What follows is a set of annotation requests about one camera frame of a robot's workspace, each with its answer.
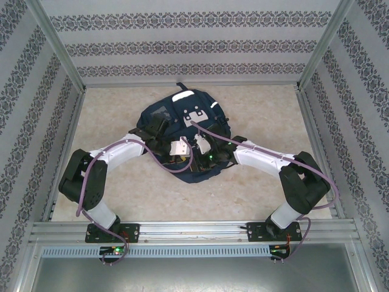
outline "backpack strap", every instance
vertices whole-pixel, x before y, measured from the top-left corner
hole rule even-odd
[[[180,86],[182,90],[185,90],[185,91],[188,90],[188,88],[185,85],[183,85],[181,82],[176,83],[176,85]]]

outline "navy blue backpack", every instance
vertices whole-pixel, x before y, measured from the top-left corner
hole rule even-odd
[[[217,103],[208,93],[196,89],[188,90],[182,83],[177,83],[182,91],[168,96],[145,109],[136,124],[137,128],[142,128],[151,122],[155,114],[163,116],[169,126],[162,137],[174,138],[178,141],[181,136],[185,136],[187,141],[192,141],[197,134],[198,129],[191,125],[191,121],[198,123],[203,128],[208,128],[218,123],[225,131],[228,137],[231,136],[230,127],[227,123],[225,114]],[[179,164],[165,164],[166,168],[177,170],[184,168],[188,161]],[[218,175],[222,169],[227,167],[228,162],[214,166],[211,170],[204,172],[192,172],[187,169],[181,173],[173,173],[177,178],[186,183],[199,183]]]

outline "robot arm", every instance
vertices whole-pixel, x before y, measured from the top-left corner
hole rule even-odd
[[[127,134],[120,141],[144,141],[135,134]],[[59,190],[69,200],[79,203],[84,174],[94,157],[105,148],[85,152],[81,149],[75,151],[66,167],[61,179]],[[120,219],[111,211],[103,200],[106,175],[120,164],[143,154],[143,146],[135,142],[126,142],[112,147],[97,159],[91,168],[86,183],[83,209],[95,222],[106,229],[112,225],[120,224]]]
[[[91,168],[82,205],[95,222],[112,232],[115,232],[120,224],[119,217],[102,200],[106,175],[118,165],[142,155],[144,147],[141,144],[147,145],[153,153],[161,157],[165,156],[170,161],[172,158],[188,156],[188,148],[181,139],[180,141],[158,139],[164,131],[164,120],[155,120],[147,129],[131,130],[118,141],[123,141],[122,144],[112,147],[98,157]],[[141,144],[128,141],[130,139],[139,141]],[[234,164],[254,167],[280,178],[286,202],[266,220],[267,231],[273,236],[281,233],[301,215],[308,214],[330,190],[329,184],[320,176],[284,160],[284,158],[293,159],[320,171],[312,156],[306,152],[298,155],[283,154],[255,145],[240,136],[233,138],[234,141],[243,143],[239,146],[206,134],[196,135],[194,140],[196,141],[193,147],[194,159],[190,166],[192,172],[208,170],[221,162],[230,161]],[[253,148],[265,150],[265,153]],[[104,148],[85,152],[79,149],[73,153],[59,186],[60,192],[68,199],[79,203],[83,174],[93,158],[103,150]]]
[[[251,141],[245,141],[243,144],[281,156],[276,158],[240,145],[233,152],[238,164],[249,165],[281,180],[286,202],[266,220],[267,231],[271,235],[281,233],[298,217],[308,214],[331,189],[327,181],[312,171],[284,160],[284,158],[293,159],[321,172],[309,153],[302,151],[298,155],[284,154],[257,146]]]

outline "patterned wallpaper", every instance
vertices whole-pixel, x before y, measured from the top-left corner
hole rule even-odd
[[[306,87],[343,208],[355,218],[379,291],[389,291],[387,3],[356,1]]]
[[[298,81],[339,0],[42,0],[87,85]]]
[[[79,90],[26,3],[0,0],[0,291],[41,219]]]

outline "marble floor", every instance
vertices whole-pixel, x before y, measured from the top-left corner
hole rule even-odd
[[[284,153],[312,153],[292,85],[202,86],[230,119],[232,136]],[[88,89],[71,152],[107,146],[136,126],[150,104],[178,87]],[[236,165],[207,181],[186,184],[163,171],[149,154],[117,167],[106,180],[104,199],[122,221],[263,220],[284,202],[279,179]],[[53,221],[76,218],[77,205],[58,194]],[[328,209],[311,218],[331,218]]]

